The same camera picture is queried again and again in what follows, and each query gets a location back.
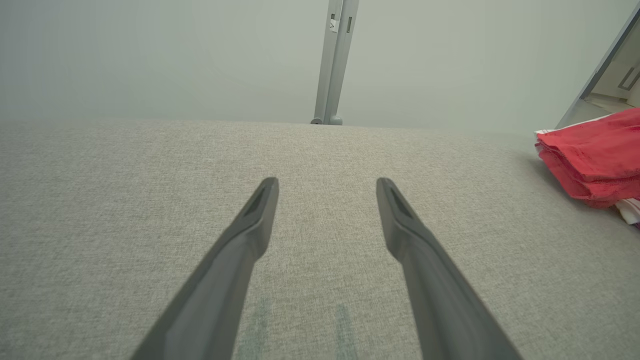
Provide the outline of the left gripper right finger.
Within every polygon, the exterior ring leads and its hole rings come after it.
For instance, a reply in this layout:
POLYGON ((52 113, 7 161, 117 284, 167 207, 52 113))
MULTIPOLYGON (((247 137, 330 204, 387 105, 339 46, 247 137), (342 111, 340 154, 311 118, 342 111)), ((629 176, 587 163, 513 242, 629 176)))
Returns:
POLYGON ((376 182, 386 248, 401 264, 425 360, 519 360, 521 354, 390 178, 376 182))

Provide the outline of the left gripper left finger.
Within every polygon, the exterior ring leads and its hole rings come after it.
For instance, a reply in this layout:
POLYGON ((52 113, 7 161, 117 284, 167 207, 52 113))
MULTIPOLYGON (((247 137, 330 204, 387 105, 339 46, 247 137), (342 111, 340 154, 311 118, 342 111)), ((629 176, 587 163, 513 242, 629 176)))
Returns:
POLYGON ((132 355, 134 360, 230 360, 250 277, 265 254, 279 180, 265 178, 202 258, 132 355))

